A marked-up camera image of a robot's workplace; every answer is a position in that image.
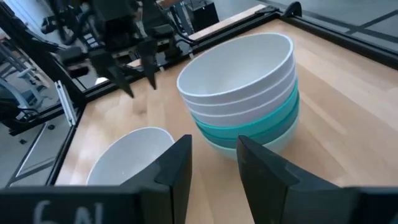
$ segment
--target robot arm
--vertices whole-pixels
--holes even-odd
[[[99,42],[99,46],[88,49],[87,53],[79,47],[70,47],[58,52],[60,60],[64,66],[70,68],[72,77],[86,75],[87,68],[75,69],[74,65],[90,61],[100,77],[105,77],[117,84],[128,95],[133,97],[132,90],[125,79],[126,71],[114,59],[113,55],[123,49],[133,49],[141,58],[142,71],[129,69],[132,73],[143,73],[149,80],[153,88],[156,88],[154,73],[157,70],[155,55],[158,52],[157,39],[158,32],[147,32],[147,36],[141,33],[137,22],[141,20],[142,11],[145,7],[155,5],[163,16],[163,20],[171,28],[171,36],[178,32],[176,25],[167,17],[165,12],[153,0],[90,0],[81,5],[81,14],[78,16],[77,25],[73,29],[73,35],[68,36],[64,29],[64,23],[60,17],[54,1],[50,1],[54,12],[56,28],[59,36],[65,45],[71,45],[79,38],[84,36],[84,29],[87,24],[91,29],[92,35]],[[192,44],[193,41],[182,37],[183,40]]]

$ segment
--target bowl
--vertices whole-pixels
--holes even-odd
[[[299,107],[300,107],[300,98],[297,97],[294,108],[281,122],[277,123],[275,126],[271,127],[270,129],[266,129],[261,133],[257,133],[248,137],[255,140],[259,144],[266,144],[277,139],[293,125],[296,117],[299,115]],[[206,137],[212,143],[215,143],[223,147],[229,147],[229,148],[236,147],[236,139],[238,135],[234,136],[233,138],[218,138],[206,133],[202,129],[200,129],[200,131],[202,135],[204,135],[204,137]]]
[[[294,121],[293,125],[279,138],[273,140],[272,142],[269,142],[267,144],[263,144],[262,146],[268,148],[274,153],[280,153],[282,150],[286,147],[286,145],[292,140],[294,136],[294,131],[296,130],[297,124],[299,123],[299,116],[296,117],[296,120]],[[236,148],[228,148],[228,147],[223,147],[219,146],[215,143],[212,143],[210,140],[205,138],[206,141],[213,147],[214,150],[219,152],[221,155],[228,157],[230,159],[237,160],[236,156]]]
[[[266,88],[262,92],[256,93],[250,97],[242,100],[221,103],[214,105],[204,105],[198,103],[192,103],[189,100],[184,100],[185,104],[192,111],[197,113],[209,114],[209,115],[220,115],[220,114],[233,114],[240,113],[248,108],[255,108],[262,104],[271,101],[275,96],[282,93],[286,87],[292,83],[295,78],[295,64],[292,65],[289,72],[284,75],[278,82],[274,83],[271,87]]]
[[[104,151],[92,168],[88,185],[121,185],[154,162],[174,144],[164,129],[137,129]]]
[[[278,107],[284,104],[289,96],[294,93],[297,89],[297,79],[293,79],[288,87],[279,95],[275,96],[272,100],[264,103],[261,106],[255,108],[249,108],[246,111],[234,114],[222,114],[222,115],[209,115],[203,113],[197,113],[196,111],[190,110],[195,120],[210,126],[219,127],[233,127],[241,126],[253,121],[257,121],[269,113],[275,111]]]
[[[193,103],[233,102],[269,88],[293,63],[293,42],[286,35],[246,35],[193,59],[178,76],[177,88]]]
[[[196,124],[204,130],[206,133],[211,134],[218,138],[235,138],[239,134],[252,136],[262,132],[263,130],[269,129],[281,122],[293,109],[296,99],[299,95],[297,89],[297,81],[290,96],[276,109],[267,115],[261,116],[259,119],[247,122],[244,125],[237,126],[213,126],[205,124],[193,116]]]

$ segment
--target stack of bowls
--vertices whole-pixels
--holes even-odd
[[[293,42],[262,33],[230,40],[192,60],[177,88],[205,139],[236,159],[238,135],[279,153],[299,117]]]

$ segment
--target bowl rim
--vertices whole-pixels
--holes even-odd
[[[271,88],[274,88],[275,86],[277,86],[278,84],[280,84],[281,82],[283,82],[284,80],[288,79],[290,77],[290,75],[292,74],[292,72],[294,73],[293,76],[295,76],[296,74],[296,64],[295,64],[295,60],[293,61],[292,66],[289,68],[289,71],[286,73],[286,75],[284,77],[282,77],[278,82],[274,83],[272,86],[270,86],[269,88],[266,88],[265,90],[262,90],[254,95],[248,96],[246,98],[240,99],[240,100],[236,100],[236,101],[232,101],[232,102],[227,102],[227,103],[217,103],[217,104],[205,104],[205,103],[196,103],[196,102],[192,102],[189,99],[186,99],[182,96],[182,98],[184,99],[184,101],[195,105],[195,106],[202,106],[202,107],[212,107],[212,106],[228,106],[228,105],[233,105],[235,103],[240,103],[242,101],[246,101],[246,100],[250,100],[251,98],[257,97],[259,95],[265,94],[266,92],[270,91]]]
[[[99,158],[95,161],[93,167],[92,167],[91,170],[90,170],[90,173],[89,173],[88,176],[87,176],[86,185],[88,185],[88,180],[90,179],[91,173],[93,172],[93,170],[94,170],[94,168],[95,168],[95,165],[98,163],[98,161],[100,161],[100,159],[102,158],[102,156],[103,156],[106,152],[108,152],[109,149],[110,149],[113,145],[115,145],[120,139],[122,139],[122,138],[124,138],[124,137],[126,137],[126,136],[128,136],[128,135],[130,135],[130,134],[132,134],[132,133],[135,133],[135,132],[138,132],[138,131],[142,131],[143,129],[156,129],[156,130],[162,131],[163,133],[166,133],[166,134],[168,135],[168,137],[172,140],[173,144],[175,143],[173,136],[172,136],[166,129],[158,128],[158,127],[143,127],[143,128],[135,129],[135,130],[131,131],[130,133],[121,136],[118,140],[116,140],[116,141],[114,141],[112,144],[110,144],[109,147],[101,153],[101,155],[100,155]]]
[[[248,113],[248,112],[252,112],[252,111],[258,110],[259,108],[262,108],[263,106],[268,105],[268,104],[274,102],[274,101],[275,101],[276,99],[278,99],[279,97],[282,97],[282,95],[283,95],[284,93],[286,93],[286,92],[289,90],[289,88],[290,88],[291,86],[293,86],[293,91],[292,91],[292,93],[293,93],[294,90],[295,90],[295,86],[296,86],[297,80],[298,80],[297,74],[294,74],[294,79],[292,80],[291,83],[289,83],[289,85],[287,86],[287,88],[283,90],[283,92],[279,93],[279,95],[277,95],[276,97],[274,97],[272,100],[270,100],[270,101],[268,101],[268,102],[265,102],[265,103],[263,103],[262,105],[259,105],[259,106],[255,107],[255,108],[250,108],[250,109],[245,110],[245,111],[241,111],[241,112],[237,112],[237,113],[232,113],[232,114],[205,114],[205,113],[199,113],[199,112],[197,112],[197,111],[195,111],[195,110],[192,110],[191,108],[189,108],[189,110],[190,110],[192,113],[195,113],[195,114],[200,115],[200,116],[209,117],[209,118],[224,118],[224,117],[231,117],[231,116],[243,115],[243,114],[246,114],[246,113]]]
[[[300,120],[300,108],[298,108],[297,117],[296,117],[296,119],[294,120],[294,122],[293,122],[293,124],[291,125],[291,127],[290,127],[288,130],[286,130],[283,134],[281,134],[278,138],[274,139],[273,141],[270,141],[269,143],[265,143],[265,144],[263,144],[262,146],[266,147],[266,145],[274,144],[275,142],[280,141],[280,139],[286,137],[286,135],[287,135],[288,133],[292,132],[292,129],[295,128],[295,127],[297,126],[297,124],[299,123],[299,120]],[[236,151],[236,149],[228,148],[228,147],[224,147],[224,146],[219,146],[219,145],[217,145],[217,144],[211,142],[211,141],[210,141],[209,139],[207,139],[206,137],[204,137],[204,138],[205,138],[205,140],[206,140],[209,144],[211,144],[212,146],[216,146],[218,149],[222,149],[222,150],[225,150],[225,151]]]
[[[194,94],[194,93],[187,93],[186,91],[184,91],[184,90],[181,88],[181,86],[180,86],[180,77],[182,76],[182,73],[191,65],[191,63],[194,63],[194,62],[195,62],[195,60],[197,60],[197,59],[200,58],[200,57],[204,57],[206,54],[208,54],[209,52],[211,52],[212,50],[216,49],[216,48],[219,47],[219,46],[226,45],[226,44],[229,44],[230,42],[233,42],[233,41],[235,41],[235,40],[239,40],[239,39],[243,39],[243,38],[245,38],[245,37],[251,37],[251,36],[255,36],[255,35],[278,35],[279,37],[283,37],[284,39],[286,39],[286,40],[289,42],[289,51],[288,51],[288,54],[287,54],[286,57],[283,59],[283,61],[282,61],[280,64],[278,64],[278,66],[276,66],[274,69],[272,69],[270,72],[268,72],[267,74],[263,75],[262,77],[260,77],[260,78],[258,78],[258,79],[256,79],[256,80],[254,80],[254,81],[252,81],[252,82],[250,82],[250,83],[248,83],[248,84],[245,84],[245,85],[243,85],[243,86],[237,87],[237,88],[235,88],[235,89],[233,89],[233,90],[222,91],[222,92],[220,92],[220,93],[212,93],[212,94]],[[178,88],[179,92],[181,92],[183,95],[192,96],[192,97],[197,97],[197,98],[206,98],[206,97],[212,97],[212,96],[221,96],[221,95],[226,95],[226,94],[228,94],[228,93],[232,93],[232,92],[241,90],[241,89],[243,89],[243,88],[246,88],[246,87],[248,87],[248,86],[253,85],[254,83],[258,82],[259,80],[262,80],[264,77],[268,77],[269,74],[272,74],[272,73],[275,72],[278,68],[280,68],[281,66],[283,66],[283,65],[285,64],[285,62],[289,59],[289,57],[293,54],[293,48],[294,48],[294,44],[293,44],[293,41],[292,41],[292,39],[291,39],[290,37],[288,37],[287,35],[284,35],[284,34],[276,33],[276,32],[261,32],[261,33],[258,33],[258,34],[244,35],[244,36],[242,36],[242,37],[238,37],[238,38],[235,38],[235,39],[232,39],[232,40],[223,42],[223,43],[218,44],[217,46],[214,46],[213,48],[207,50],[206,52],[204,52],[203,54],[197,56],[197,57],[194,58],[193,60],[191,60],[191,61],[181,70],[180,74],[178,75],[178,78],[177,78],[177,88]]]
[[[296,101],[295,101],[295,103],[294,103],[293,108],[289,111],[288,115],[287,115],[286,117],[284,117],[281,121],[279,121],[277,124],[275,124],[275,125],[272,126],[271,128],[269,128],[269,129],[267,129],[267,130],[265,130],[265,131],[262,131],[262,132],[260,132],[260,133],[256,133],[256,134],[252,134],[252,135],[247,135],[247,134],[245,134],[245,135],[246,135],[247,137],[249,137],[249,138],[255,138],[255,137],[258,137],[258,136],[260,136],[260,135],[263,135],[264,133],[268,132],[270,129],[274,128],[275,126],[280,126],[281,123],[283,123],[283,122],[285,122],[287,119],[289,119],[289,116],[292,115],[292,114],[294,114],[294,113],[295,113],[295,110],[297,110],[297,114],[296,114],[296,117],[294,117],[293,123],[292,123],[291,125],[293,125],[293,124],[295,123],[295,120],[296,120],[296,118],[297,118],[297,115],[298,115],[299,112],[300,112],[300,95],[299,95],[299,94],[297,95],[297,99],[296,99]],[[235,140],[235,138],[219,138],[219,137],[217,137],[217,136],[213,136],[212,134],[208,133],[207,131],[203,130],[202,128],[199,128],[199,130],[200,130],[201,132],[206,133],[207,135],[211,136],[212,138],[215,138],[215,139],[218,139],[218,140],[222,140],[222,141],[234,141],[234,140]]]
[[[229,129],[245,128],[245,127],[247,127],[247,126],[251,126],[251,125],[254,125],[254,124],[263,122],[264,120],[269,119],[269,117],[273,116],[273,115],[276,114],[276,113],[279,113],[280,110],[282,110],[283,108],[285,108],[286,105],[289,104],[290,101],[293,99],[293,97],[294,97],[295,95],[297,95],[298,92],[299,92],[299,82],[298,82],[298,79],[297,79],[297,75],[296,75],[296,77],[295,77],[295,79],[294,79],[294,83],[295,83],[295,84],[294,84],[294,85],[295,85],[295,86],[294,86],[294,89],[293,89],[293,91],[291,92],[291,94],[289,95],[289,97],[284,101],[284,103],[282,103],[282,104],[281,104],[278,108],[276,108],[273,112],[269,113],[269,114],[268,114],[267,116],[265,116],[265,117],[262,117],[261,119],[257,119],[257,120],[255,120],[255,121],[251,121],[251,122],[249,122],[249,123],[242,124],[242,125],[239,125],[239,126],[213,126],[213,125],[206,124],[206,123],[200,121],[200,120],[197,119],[194,115],[192,115],[192,117],[193,117],[193,119],[195,120],[195,122],[196,122],[197,124],[199,124],[201,127],[206,127],[206,128],[209,128],[209,129],[215,129],[215,130],[229,130]],[[252,109],[250,109],[250,110],[244,111],[244,113],[246,113],[246,112],[248,112],[248,111],[252,111],[253,109],[256,109],[256,108],[252,108]]]

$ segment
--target black metal frame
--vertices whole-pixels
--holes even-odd
[[[284,5],[284,4],[281,4],[281,3],[278,3],[278,2],[275,2],[275,1],[270,1],[270,0],[260,0],[260,1],[264,2],[266,4],[270,4],[272,6],[279,7],[281,9],[285,9],[285,8],[288,7],[288,6]],[[386,19],[388,19],[388,18],[390,18],[392,16],[397,15],[398,14],[398,10],[393,10],[390,13],[387,13],[387,14],[381,16],[381,17],[375,18],[372,21],[369,21],[369,22],[367,22],[365,24],[362,24],[362,25],[359,25],[359,26],[354,25],[354,24],[350,24],[350,23],[347,23],[347,22],[343,22],[343,21],[340,21],[338,19],[333,19],[333,18],[330,18],[330,17],[327,17],[327,16],[323,16],[323,15],[317,14],[315,12],[310,12],[310,11],[306,11],[306,10],[303,10],[302,12],[303,12],[304,16],[308,16],[308,17],[314,18],[314,19],[316,19],[318,21],[323,21],[323,22],[332,24],[334,26],[343,27],[343,28],[348,29],[348,31],[346,31],[345,34],[354,34],[354,33],[359,32],[359,33],[362,33],[362,34],[370,35],[372,37],[376,37],[378,39],[386,40],[386,41],[393,42],[393,43],[398,43],[398,38],[397,37],[394,37],[394,36],[389,35],[389,34],[384,34],[382,32],[378,32],[378,31],[375,31],[375,30],[367,29],[368,27],[370,27],[370,26],[372,26],[372,25],[374,25],[374,24],[376,24],[378,22],[381,22],[381,21],[386,20]]]
[[[257,26],[261,26],[266,24],[267,22],[273,21],[275,19],[280,19],[286,23],[289,23],[295,27],[303,29],[311,34],[317,35],[323,39],[329,40],[337,45],[340,45],[346,49],[352,50],[360,55],[368,57],[372,60],[375,60],[381,64],[387,65],[388,67],[398,69],[398,54],[384,49],[382,47],[375,46],[370,44],[369,42],[365,42],[363,40],[359,40],[355,37],[352,37],[348,34],[344,34],[342,32],[338,32],[335,30],[328,29],[326,27],[322,27],[320,25],[314,24],[310,21],[305,20],[300,16],[294,15],[285,15],[280,9],[268,6],[266,10],[260,10],[255,14],[246,17],[240,21],[237,21],[229,26],[226,26],[214,33],[211,33],[207,36],[198,39],[198,44],[192,47],[192,53],[197,54],[201,51],[209,49],[219,43],[222,43],[230,38],[233,38],[239,34],[247,32],[250,29],[253,29]],[[29,40],[26,40],[23,35],[23,30],[17,28],[17,24],[11,19],[2,7],[0,7],[0,27],[10,35],[10,37],[17,42],[17,44],[21,47],[23,51],[26,52],[28,56],[31,57],[36,64],[42,68],[42,70],[49,75],[49,77],[53,81],[61,80],[62,83],[66,86],[69,94],[71,95],[71,99],[74,102],[74,106],[80,109],[78,114],[78,120],[81,119],[83,115],[85,106],[87,103],[94,101],[112,91],[118,89],[118,87],[106,81],[99,85],[94,86],[93,88],[89,88],[84,92],[81,92],[77,86],[72,82],[72,79],[66,74],[54,61],[51,55],[48,52],[45,52],[42,49],[37,49],[35,47],[29,45]],[[189,52],[185,52],[181,57],[164,65],[164,69],[167,69],[176,63],[182,62],[188,58]],[[144,76],[128,76],[126,77],[129,83],[135,82]],[[61,115],[62,107],[60,105],[55,105],[49,110],[45,111],[46,115],[43,114],[43,118],[40,118],[34,123],[33,126],[39,125],[40,123],[46,122],[56,116]],[[73,140],[73,136],[76,132],[76,126],[70,129],[70,132],[58,153],[58,156],[54,162],[53,169],[51,171],[51,175],[47,180],[47,185],[53,185],[57,179],[58,173],[61,169],[63,160],[67,155],[68,148]],[[21,129],[25,131],[32,126],[25,127]],[[11,132],[11,134],[17,134],[21,130]]]

